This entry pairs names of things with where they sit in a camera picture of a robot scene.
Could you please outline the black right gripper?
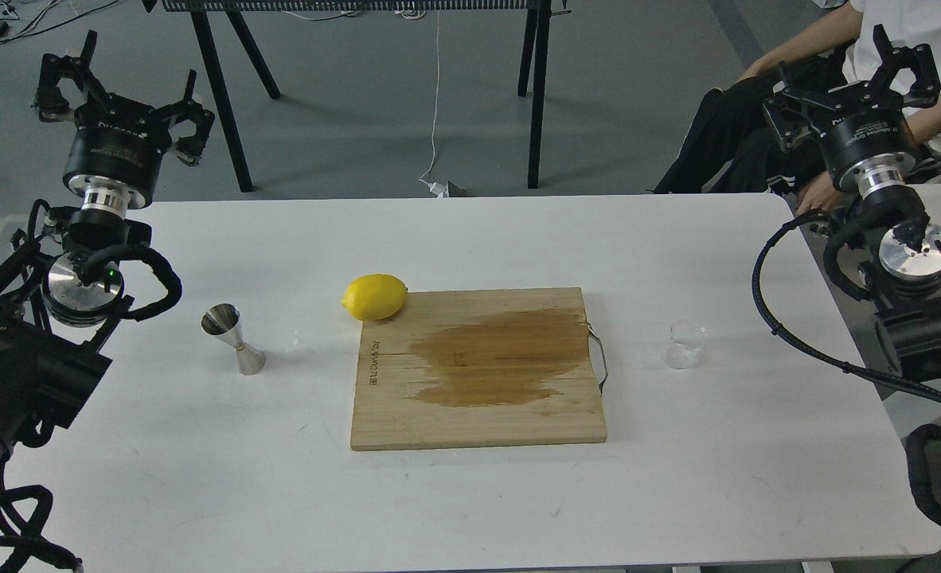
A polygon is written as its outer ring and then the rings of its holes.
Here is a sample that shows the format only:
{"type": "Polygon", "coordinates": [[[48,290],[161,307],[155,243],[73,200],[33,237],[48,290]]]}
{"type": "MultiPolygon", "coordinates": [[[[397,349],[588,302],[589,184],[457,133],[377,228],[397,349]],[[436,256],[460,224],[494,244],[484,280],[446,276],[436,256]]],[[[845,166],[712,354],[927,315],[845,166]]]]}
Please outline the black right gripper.
{"type": "Polygon", "coordinates": [[[906,107],[929,108],[939,100],[940,81],[929,44],[897,47],[883,25],[873,29],[880,63],[865,83],[865,95],[854,95],[824,107],[825,93],[802,86],[794,65],[776,65],[779,83],[763,102],[769,131],[782,152],[799,146],[819,146],[832,185],[843,193],[857,193],[861,181],[876,166],[903,177],[920,160],[904,113],[906,107]],[[893,87],[900,72],[913,81],[907,93],[893,87]]]}

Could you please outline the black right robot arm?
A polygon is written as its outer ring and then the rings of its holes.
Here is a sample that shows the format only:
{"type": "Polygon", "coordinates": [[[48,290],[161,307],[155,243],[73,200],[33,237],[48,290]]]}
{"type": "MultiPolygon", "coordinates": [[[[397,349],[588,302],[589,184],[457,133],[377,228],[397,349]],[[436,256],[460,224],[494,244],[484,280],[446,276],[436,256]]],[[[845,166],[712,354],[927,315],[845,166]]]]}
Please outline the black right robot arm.
{"type": "Polygon", "coordinates": [[[867,81],[815,93],[790,81],[763,111],[781,151],[813,141],[827,174],[853,205],[842,215],[821,210],[795,217],[767,240],[755,261],[753,301],[772,334],[808,356],[864,380],[941,403],[941,226],[927,214],[906,174],[918,159],[905,107],[939,100],[939,73],[930,47],[894,46],[882,25],[873,30],[879,68],[867,81]],[[897,374],[855,366],[799,340],[770,311],[761,287],[769,251],[805,224],[827,224],[822,262],[832,284],[876,308],[875,331],[897,374]]]}

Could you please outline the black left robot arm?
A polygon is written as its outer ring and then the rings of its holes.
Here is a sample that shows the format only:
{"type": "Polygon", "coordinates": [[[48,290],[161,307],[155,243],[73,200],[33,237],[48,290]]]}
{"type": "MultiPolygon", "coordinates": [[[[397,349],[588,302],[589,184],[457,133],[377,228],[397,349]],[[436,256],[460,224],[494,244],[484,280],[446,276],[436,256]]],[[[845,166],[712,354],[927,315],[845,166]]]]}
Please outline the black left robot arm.
{"type": "Polygon", "coordinates": [[[42,447],[70,427],[111,365],[102,349],[121,322],[179,302],[180,277],[151,247],[150,225],[127,214],[153,203],[165,153],[197,165],[215,119],[193,97],[193,70],[183,97],[162,107],[107,91],[91,72],[97,37],[75,56],[45,54],[33,101],[41,121],[75,126],[62,179],[82,203],[35,201],[0,265],[0,572],[31,559],[84,569],[44,536],[52,493],[9,489],[6,466],[16,446],[42,447]]]}

